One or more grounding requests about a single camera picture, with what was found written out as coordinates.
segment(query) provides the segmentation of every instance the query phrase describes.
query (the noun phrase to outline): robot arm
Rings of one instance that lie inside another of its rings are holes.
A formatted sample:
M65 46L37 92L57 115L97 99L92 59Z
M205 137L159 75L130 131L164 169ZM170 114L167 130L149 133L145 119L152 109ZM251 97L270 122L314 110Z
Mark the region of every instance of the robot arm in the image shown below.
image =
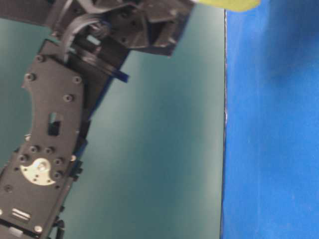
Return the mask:
M191 0L0 0L0 17L49 27L24 76L32 128L0 175L0 238L46 239L81 173L91 116L131 50L171 55Z

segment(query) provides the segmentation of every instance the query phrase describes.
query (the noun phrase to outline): teal backdrop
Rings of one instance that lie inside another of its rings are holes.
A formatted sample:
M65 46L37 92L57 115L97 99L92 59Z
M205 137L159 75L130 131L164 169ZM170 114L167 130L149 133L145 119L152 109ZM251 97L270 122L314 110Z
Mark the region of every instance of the teal backdrop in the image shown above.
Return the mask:
M0 20L0 164L31 125L23 75L49 35ZM95 113L66 239L217 239L224 128L224 11L196 7L171 58L134 52Z

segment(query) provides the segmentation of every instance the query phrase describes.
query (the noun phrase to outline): screw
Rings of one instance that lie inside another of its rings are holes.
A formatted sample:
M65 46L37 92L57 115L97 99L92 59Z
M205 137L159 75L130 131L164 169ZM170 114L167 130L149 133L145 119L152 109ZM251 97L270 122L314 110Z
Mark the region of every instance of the screw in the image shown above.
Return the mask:
M63 163L63 160L62 160L62 158L56 158L56 159L53 160L53 163L56 164L56 165L60 165L60 164Z
M33 145L29 148L31 153L37 153L39 151L39 147L36 145Z
M41 62L44 62L44 61L45 61L45 58L44 58L44 56L42 56L42 55L36 55L36 56L35 56L35 60L36 60L38 63L41 63Z
M36 233L41 233L42 232L42 227L41 226L35 226L34 227L34 231L36 232Z
M73 96L72 95L65 95L65 96L63 96L63 100L65 101L65 102L71 102L71 101L73 101Z
M47 154L52 154L54 152L54 148L52 147L45 148L44 152Z
M20 162L25 163L28 160L28 156L26 154L21 154L19 155L18 159L20 160Z
M8 184L8 185L5 185L4 190L5 190L7 193L12 193L13 187Z
M26 81L34 81L35 80L35 78L36 78L36 76L35 76L35 74L33 74L33 73L27 73L27 74L25 74L24 75L24 79L26 80Z
M177 12L176 9L172 9L169 13L170 13L172 16L176 16L178 12Z
M47 165L46 165L46 163L45 162L42 162L42 163L40 163L39 165L38 165L38 167L37 167L37 170L38 171L44 171L44 170L46 170L46 169L48 169L48 167L47 167Z
M53 174L53 177L54 177L55 179L60 179L60 178L62 178L62 174L57 171L57 172L55 172L55 173Z
M73 77L73 83L74 84L81 84L82 83L82 78L80 76Z

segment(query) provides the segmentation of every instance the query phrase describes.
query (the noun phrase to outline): blue panel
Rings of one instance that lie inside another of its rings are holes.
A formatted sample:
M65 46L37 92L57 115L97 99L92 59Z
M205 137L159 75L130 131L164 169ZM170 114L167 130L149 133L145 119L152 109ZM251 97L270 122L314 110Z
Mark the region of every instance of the blue panel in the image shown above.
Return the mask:
M319 236L319 3L228 12L224 239Z

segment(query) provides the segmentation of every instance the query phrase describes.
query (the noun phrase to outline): hex bolt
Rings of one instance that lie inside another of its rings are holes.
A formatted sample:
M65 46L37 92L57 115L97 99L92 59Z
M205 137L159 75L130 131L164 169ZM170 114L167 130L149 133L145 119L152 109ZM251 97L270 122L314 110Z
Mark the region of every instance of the hex bolt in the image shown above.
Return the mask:
M44 152L45 152L46 154L53 154L54 148L53 148L53 147L45 148Z
M34 227L34 231L36 232L36 233L41 233L42 232L42 227L41 226L35 226Z
M62 174L61 174L60 172L56 171L56 172L53 174L53 177L54 177L55 179L60 179L60 178L62 178Z
M42 55L36 55L36 56L35 56L35 60L36 60L38 63L42 63L42 62L45 61L45 58L44 58L44 56L42 56Z
M55 165L61 165L61 164L63 164L63 160L62 160L62 158L56 158L53 160L53 163Z
M8 184L8 185L5 185L4 190L5 190L7 193L12 193L13 187Z
M63 100L65 101L65 102L72 102L73 101L73 96L72 95L64 95L63 96Z
M80 76L75 76L75 77L73 77L73 83L74 84L81 84L82 83L82 78L80 77Z
M18 159L20 160L20 162L25 163L28 160L28 156L26 154L21 154L19 155Z
M34 81L35 78L36 78L36 75L34 73L27 73L24 75L24 79L29 82Z
M38 153L38 152L39 152L39 147L36 146L36 145L33 145L33 146L31 146L31 147L29 148L29 151L30 151L31 153Z

